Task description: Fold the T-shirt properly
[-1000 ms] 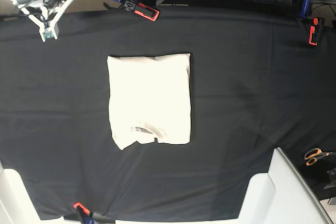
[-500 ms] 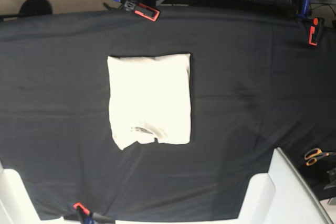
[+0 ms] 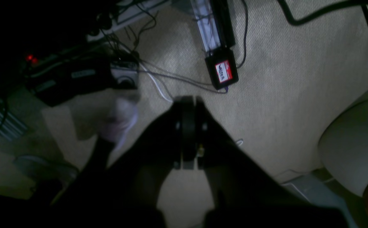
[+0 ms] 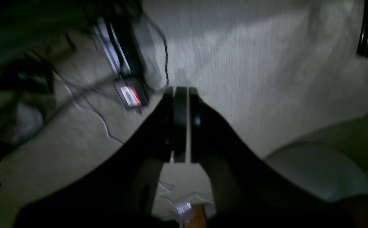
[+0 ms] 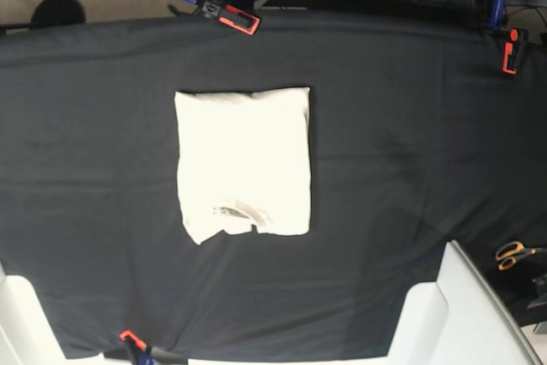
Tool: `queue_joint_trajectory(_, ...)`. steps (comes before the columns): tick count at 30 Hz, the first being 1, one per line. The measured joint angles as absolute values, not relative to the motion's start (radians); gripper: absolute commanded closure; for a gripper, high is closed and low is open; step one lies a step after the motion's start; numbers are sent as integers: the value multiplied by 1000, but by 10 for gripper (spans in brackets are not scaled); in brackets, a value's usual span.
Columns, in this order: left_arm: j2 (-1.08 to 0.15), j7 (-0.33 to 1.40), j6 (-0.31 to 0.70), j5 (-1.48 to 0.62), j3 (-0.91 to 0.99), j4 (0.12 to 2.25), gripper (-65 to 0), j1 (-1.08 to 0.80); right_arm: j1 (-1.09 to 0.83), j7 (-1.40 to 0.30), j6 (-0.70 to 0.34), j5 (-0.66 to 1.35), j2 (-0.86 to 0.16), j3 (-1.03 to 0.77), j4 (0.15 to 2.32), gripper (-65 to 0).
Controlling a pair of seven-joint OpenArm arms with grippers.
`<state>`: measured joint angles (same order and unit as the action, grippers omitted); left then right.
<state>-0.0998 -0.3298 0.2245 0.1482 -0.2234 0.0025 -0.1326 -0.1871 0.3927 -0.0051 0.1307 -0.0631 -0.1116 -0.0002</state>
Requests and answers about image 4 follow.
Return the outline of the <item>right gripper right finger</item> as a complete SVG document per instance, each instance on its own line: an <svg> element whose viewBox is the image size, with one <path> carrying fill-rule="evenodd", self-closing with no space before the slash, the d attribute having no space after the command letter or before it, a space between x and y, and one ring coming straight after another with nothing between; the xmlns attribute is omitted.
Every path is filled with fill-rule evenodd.
<svg viewBox="0 0 368 228"><path fill-rule="evenodd" d="M206 171L217 215L211 228L368 228L368 195L327 202L258 158L189 88L191 160Z"/></svg>

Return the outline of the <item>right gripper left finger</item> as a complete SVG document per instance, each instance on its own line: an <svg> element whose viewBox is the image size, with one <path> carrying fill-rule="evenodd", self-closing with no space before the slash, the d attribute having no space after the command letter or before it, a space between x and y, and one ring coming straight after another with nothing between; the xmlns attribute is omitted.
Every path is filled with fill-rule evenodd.
<svg viewBox="0 0 368 228"><path fill-rule="evenodd" d="M169 87L155 110L99 167L25 206L14 228L152 226L155 192L164 163L185 162L188 88Z"/></svg>

